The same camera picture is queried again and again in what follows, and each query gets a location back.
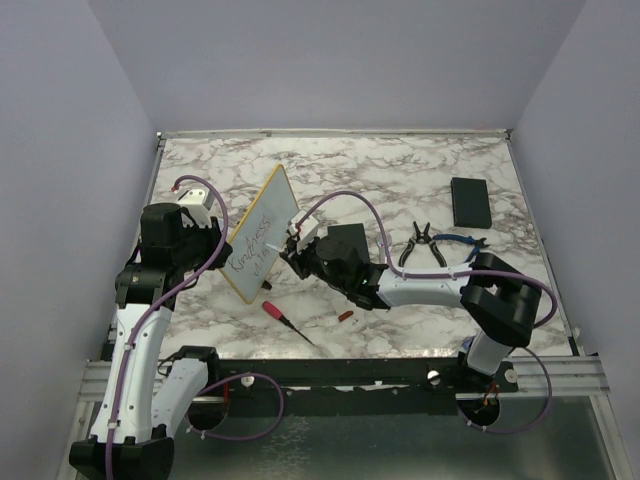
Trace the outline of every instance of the red screwdriver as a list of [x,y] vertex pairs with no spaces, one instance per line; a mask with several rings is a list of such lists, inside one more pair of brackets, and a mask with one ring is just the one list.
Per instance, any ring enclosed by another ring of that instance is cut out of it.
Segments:
[[311,345],[313,345],[315,347],[313,342],[311,340],[309,340],[307,337],[305,337],[305,335],[300,330],[298,330],[296,327],[294,327],[293,323],[291,323],[289,321],[289,319],[287,317],[285,317],[283,315],[283,313],[280,310],[278,310],[278,308],[273,303],[271,303],[271,302],[262,302],[262,308],[264,308],[264,311],[267,312],[269,315],[271,315],[273,318],[275,318],[276,320],[282,322],[284,325],[289,327],[291,330],[296,332],[298,335],[300,335],[302,338],[304,338],[307,342],[309,342]]

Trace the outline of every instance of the wooden whiteboard frame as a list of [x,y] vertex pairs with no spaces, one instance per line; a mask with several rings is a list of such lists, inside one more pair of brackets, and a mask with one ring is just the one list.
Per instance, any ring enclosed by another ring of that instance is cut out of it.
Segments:
[[[285,170],[284,165],[279,163],[278,165],[275,166],[273,171],[269,174],[269,178],[267,178],[267,181],[265,182],[265,184],[262,186],[262,188],[258,192],[258,195],[256,196],[256,198],[253,199],[253,202],[251,202],[251,205],[249,205],[249,208],[247,209],[245,214],[242,216],[242,220],[240,220],[240,223],[238,223],[236,228],[233,230],[233,233],[231,234],[231,237],[229,238],[229,240],[227,240],[227,242],[229,244],[231,244],[231,242],[233,242],[233,240],[236,238],[236,235],[238,235],[238,233],[242,229],[242,226],[244,225],[245,221],[247,220],[247,218],[249,218],[249,215],[251,215],[251,212],[253,211],[253,208],[260,201],[260,198],[262,197],[262,194],[264,193],[264,191],[267,189],[267,187],[271,183],[271,180],[273,180],[273,178],[276,176],[276,173],[278,173],[278,170],[282,170],[282,173],[284,174],[284,178],[287,181],[287,185],[289,186],[289,191],[291,192],[291,196],[293,197],[293,201],[296,204],[296,208],[298,208],[298,210],[300,210],[300,207],[298,206],[298,200],[296,199],[295,193],[293,193],[293,188],[291,187],[291,182],[289,181],[289,177],[287,176],[287,171]],[[220,269],[220,273],[222,273],[222,276],[227,280],[227,282],[229,282],[229,285],[231,285],[231,287],[235,290],[235,292],[238,294],[238,296],[244,301],[244,303],[246,303],[247,305],[253,303],[253,301],[258,296],[258,293],[260,292],[260,289],[258,289],[258,292],[256,292],[255,296],[251,300],[248,300],[242,294],[242,292],[237,287],[237,285],[231,280],[229,275],[227,275],[226,272],[223,269]]]

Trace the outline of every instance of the white marble surface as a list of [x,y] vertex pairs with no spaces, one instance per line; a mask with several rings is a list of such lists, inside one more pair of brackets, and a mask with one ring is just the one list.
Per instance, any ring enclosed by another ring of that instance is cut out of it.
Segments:
[[[231,226],[241,219],[268,174],[282,163],[301,208],[338,189],[356,190],[381,213],[397,259],[412,232],[411,222],[431,222],[432,232],[487,237],[489,251],[518,270],[549,283],[524,198],[504,140],[497,138],[237,138],[168,140],[153,201],[175,201],[176,177],[203,176],[218,188]],[[493,215],[490,230],[453,227],[452,176],[487,180]],[[213,212],[219,212],[214,206]],[[363,222],[372,255],[375,221],[357,199],[342,197],[320,208],[323,225]],[[461,263],[467,246],[441,242],[448,263]],[[408,267],[436,267],[426,246],[417,246]],[[162,346],[166,356],[180,346],[215,346],[225,358],[365,358],[449,356],[478,331],[462,309],[405,306],[360,310],[316,279],[301,281],[278,259],[269,280],[246,305],[219,272],[206,273],[196,288],[181,293]],[[311,340],[314,348],[261,309],[272,301]],[[543,297],[539,315],[549,308]],[[354,310],[343,323],[338,315]],[[542,355],[569,355],[559,314],[533,334]]]

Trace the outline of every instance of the small whiteboard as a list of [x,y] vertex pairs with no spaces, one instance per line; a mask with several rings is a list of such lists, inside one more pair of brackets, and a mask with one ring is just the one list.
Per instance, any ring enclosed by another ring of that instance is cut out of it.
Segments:
[[258,295],[278,258],[273,247],[280,249],[285,244],[289,220],[296,213],[296,197],[284,167],[278,165],[233,231],[229,241],[233,253],[222,269],[222,275],[245,303],[253,302]]

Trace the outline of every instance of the gray wall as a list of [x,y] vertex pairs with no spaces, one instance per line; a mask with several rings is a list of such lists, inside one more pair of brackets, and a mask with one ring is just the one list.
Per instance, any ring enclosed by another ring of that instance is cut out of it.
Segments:
[[514,127],[583,0],[89,0],[150,118]]
[[0,5],[0,476],[52,479],[154,128],[84,0]]
[[590,0],[514,133],[569,319],[640,478],[640,2]]

